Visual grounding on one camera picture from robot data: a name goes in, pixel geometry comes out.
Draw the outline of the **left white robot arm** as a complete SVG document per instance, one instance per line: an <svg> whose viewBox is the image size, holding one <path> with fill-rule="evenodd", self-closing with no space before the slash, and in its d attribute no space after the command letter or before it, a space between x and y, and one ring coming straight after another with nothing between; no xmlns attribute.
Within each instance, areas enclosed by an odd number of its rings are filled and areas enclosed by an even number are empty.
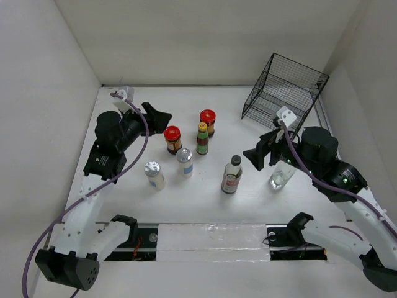
<svg viewBox="0 0 397 298"><path fill-rule="evenodd" d="M138 240L136 219L113 217L103 231L96 227L100 210L119 177L131 167L125 151L139 137L164 132L172 118L148 102L141 113L131 102L128 109L107 111L97 117L96 139L83 169L80 197L62 216L63 229L48 249L40 249L35 262L50 282L88 291L95 283L100 262L119 245L132 246Z"/></svg>

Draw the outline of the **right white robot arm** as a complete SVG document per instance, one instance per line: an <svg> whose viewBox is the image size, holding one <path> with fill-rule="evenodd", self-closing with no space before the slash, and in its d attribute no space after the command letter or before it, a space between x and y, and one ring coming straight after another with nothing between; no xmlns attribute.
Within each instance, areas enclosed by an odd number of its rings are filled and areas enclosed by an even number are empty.
<svg viewBox="0 0 397 298"><path fill-rule="evenodd" d="M396 226L376 202L359 195L367 188L364 177L352 165L336 156L338 141L326 129L307 127L298 142L276 129L260 137L254 149L243 155L258 171L284 163L307 174L312 185L350 218L365 240L354 238L330 227L322 227L313 216L300 212L283 233L296 246L314 244L333 252L358 267L364 276L384 292L396 291Z"/></svg>

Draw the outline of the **yellow-cap green-label sauce bottle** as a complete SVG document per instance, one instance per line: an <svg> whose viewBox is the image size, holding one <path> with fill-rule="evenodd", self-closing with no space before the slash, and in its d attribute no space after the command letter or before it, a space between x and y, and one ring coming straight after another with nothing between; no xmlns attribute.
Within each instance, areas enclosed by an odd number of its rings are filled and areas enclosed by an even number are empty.
<svg viewBox="0 0 397 298"><path fill-rule="evenodd" d="M208 153L208 142L209 136L207 131L207 125L205 122L201 122L198 125L198 134L196 140L196 152L199 155L206 155Z"/></svg>

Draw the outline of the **red-lid chili jar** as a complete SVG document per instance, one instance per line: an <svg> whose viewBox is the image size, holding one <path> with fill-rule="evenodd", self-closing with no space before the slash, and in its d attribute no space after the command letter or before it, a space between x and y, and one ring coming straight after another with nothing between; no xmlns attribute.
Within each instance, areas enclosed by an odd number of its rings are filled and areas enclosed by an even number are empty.
<svg viewBox="0 0 397 298"><path fill-rule="evenodd" d="M170 125L166 127L163 132L164 139L167 143L167 150L170 154L175 155L179 149L182 148L181 144L181 131L178 127Z"/></svg>
<svg viewBox="0 0 397 298"><path fill-rule="evenodd" d="M211 138L215 133L216 114L211 109L204 109L200 113L200 121L206 123L208 136Z"/></svg>

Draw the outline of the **clear glass oil dispenser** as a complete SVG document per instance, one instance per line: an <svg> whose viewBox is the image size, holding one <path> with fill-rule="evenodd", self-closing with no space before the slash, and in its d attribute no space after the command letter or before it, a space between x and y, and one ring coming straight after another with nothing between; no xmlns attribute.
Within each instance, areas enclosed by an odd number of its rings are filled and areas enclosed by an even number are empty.
<svg viewBox="0 0 397 298"><path fill-rule="evenodd" d="M296 168L292 167L289 164L281 161L278 162L272 175L269 178L270 185L274 190L279 190L283 188L295 174L296 170Z"/></svg>

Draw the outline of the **black-cap red-label vinegar bottle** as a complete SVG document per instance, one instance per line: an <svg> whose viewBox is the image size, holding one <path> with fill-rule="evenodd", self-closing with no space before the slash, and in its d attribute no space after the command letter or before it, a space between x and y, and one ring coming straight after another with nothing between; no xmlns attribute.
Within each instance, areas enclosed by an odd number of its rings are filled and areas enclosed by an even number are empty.
<svg viewBox="0 0 397 298"><path fill-rule="evenodd" d="M242 173L241 157L239 155L233 155L231 161L225 166L221 190L227 194L235 193Z"/></svg>

